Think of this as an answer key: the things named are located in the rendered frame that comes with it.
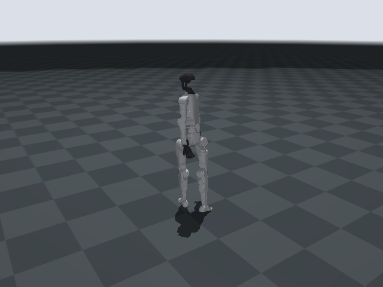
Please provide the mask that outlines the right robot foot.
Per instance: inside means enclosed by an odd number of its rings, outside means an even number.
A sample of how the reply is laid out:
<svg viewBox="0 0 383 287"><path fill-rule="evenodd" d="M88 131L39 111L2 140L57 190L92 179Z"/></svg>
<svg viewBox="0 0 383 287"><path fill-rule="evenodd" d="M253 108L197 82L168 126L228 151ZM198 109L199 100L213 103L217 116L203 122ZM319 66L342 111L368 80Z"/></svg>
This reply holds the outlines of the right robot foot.
<svg viewBox="0 0 383 287"><path fill-rule="evenodd" d="M204 206L204 204L201 205L200 208L199 208L200 212L206 212L206 211L210 211L210 210L212 210L212 207L209 207L208 205L206 207L206 206Z"/></svg>

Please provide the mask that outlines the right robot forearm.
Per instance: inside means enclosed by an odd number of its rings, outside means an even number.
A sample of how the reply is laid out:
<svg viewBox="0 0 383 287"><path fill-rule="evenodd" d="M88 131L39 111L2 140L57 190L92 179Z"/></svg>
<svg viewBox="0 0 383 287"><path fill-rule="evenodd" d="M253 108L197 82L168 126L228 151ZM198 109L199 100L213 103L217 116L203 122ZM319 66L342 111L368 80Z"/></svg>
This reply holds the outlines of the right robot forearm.
<svg viewBox="0 0 383 287"><path fill-rule="evenodd" d="M199 117L199 123L194 126L197 129L197 132L200 132L200 117Z"/></svg>

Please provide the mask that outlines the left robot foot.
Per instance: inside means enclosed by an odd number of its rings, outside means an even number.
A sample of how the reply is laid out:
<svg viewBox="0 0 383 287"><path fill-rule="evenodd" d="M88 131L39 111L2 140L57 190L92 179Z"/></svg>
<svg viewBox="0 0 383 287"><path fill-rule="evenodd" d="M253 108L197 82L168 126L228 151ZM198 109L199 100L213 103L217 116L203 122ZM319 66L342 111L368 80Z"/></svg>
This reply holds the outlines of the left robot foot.
<svg viewBox="0 0 383 287"><path fill-rule="evenodd" d="M183 207L188 207L189 206L187 200L185 200L185 199L184 199L184 201L182 201L181 198L180 198L180 199L178 199L178 201L182 204Z"/></svg>

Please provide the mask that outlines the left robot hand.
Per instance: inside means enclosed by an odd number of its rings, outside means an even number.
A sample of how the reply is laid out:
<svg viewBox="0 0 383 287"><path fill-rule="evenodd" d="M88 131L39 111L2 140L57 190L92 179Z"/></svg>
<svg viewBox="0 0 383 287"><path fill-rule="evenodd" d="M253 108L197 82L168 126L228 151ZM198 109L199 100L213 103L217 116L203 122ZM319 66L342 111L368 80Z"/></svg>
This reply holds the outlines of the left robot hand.
<svg viewBox="0 0 383 287"><path fill-rule="evenodd" d="M189 141L188 141L188 139L186 140L186 142L187 142L187 145L183 145L183 155L185 155L186 154L186 158L193 158L193 157L195 157L195 155L193 155L193 153L192 153L192 150L191 150L191 148L189 147Z"/></svg>

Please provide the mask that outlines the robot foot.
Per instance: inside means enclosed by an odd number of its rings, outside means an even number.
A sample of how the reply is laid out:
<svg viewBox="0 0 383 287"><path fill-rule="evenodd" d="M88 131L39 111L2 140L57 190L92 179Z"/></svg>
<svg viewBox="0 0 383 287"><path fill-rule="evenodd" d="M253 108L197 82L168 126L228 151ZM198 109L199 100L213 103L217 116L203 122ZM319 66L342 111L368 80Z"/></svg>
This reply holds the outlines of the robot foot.
<svg viewBox="0 0 383 287"><path fill-rule="evenodd" d="M206 207L206 206L204 206L204 204L201 205L200 208L199 208L200 212L206 212L206 211L210 211L210 210L212 210L212 207L209 207L208 205Z"/></svg>
<svg viewBox="0 0 383 287"><path fill-rule="evenodd" d="M180 199L178 199L178 201L182 204L183 207L188 207L189 206L187 200L185 200L185 199L184 199L184 201L182 201L181 198L180 198Z"/></svg>

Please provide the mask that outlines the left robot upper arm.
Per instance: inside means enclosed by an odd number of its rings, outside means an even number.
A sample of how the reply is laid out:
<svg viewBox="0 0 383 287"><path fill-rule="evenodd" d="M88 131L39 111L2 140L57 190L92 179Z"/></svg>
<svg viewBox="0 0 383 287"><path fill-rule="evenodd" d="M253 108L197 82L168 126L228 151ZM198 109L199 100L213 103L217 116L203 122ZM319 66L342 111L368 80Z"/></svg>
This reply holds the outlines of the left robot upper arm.
<svg viewBox="0 0 383 287"><path fill-rule="evenodd" d="M179 106L180 106L181 118L186 123L186 121L187 121L187 105L189 103L189 97L188 96L180 97L179 100L178 100L178 103L179 103ZM177 123L178 123L178 121L177 121Z"/></svg>

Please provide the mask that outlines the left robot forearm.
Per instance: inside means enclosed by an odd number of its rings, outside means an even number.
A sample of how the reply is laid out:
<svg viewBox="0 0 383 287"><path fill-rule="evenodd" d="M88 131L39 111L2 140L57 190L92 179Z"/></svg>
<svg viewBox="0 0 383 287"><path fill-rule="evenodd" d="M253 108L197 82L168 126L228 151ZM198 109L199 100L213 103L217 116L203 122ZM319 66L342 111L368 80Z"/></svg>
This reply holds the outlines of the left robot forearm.
<svg viewBox="0 0 383 287"><path fill-rule="evenodd" d="M187 145L187 142L186 142L187 137L188 137L187 136L187 130L186 130L187 127L186 127L186 124L182 118L180 118L178 120L178 125L179 125L179 129L180 129L180 134L181 134L180 138L182 140L182 144Z"/></svg>

